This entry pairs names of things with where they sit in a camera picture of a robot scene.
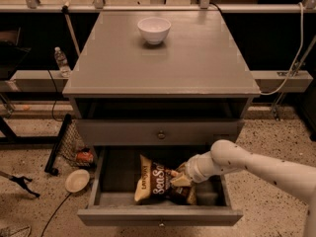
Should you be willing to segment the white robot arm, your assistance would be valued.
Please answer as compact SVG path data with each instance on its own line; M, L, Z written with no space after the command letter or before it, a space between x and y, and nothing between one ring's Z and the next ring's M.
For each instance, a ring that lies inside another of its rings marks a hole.
M215 141L172 171L171 184L189 187L214 175L246 170L308 204L303 237L316 237L316 168L252 153L229 140Z

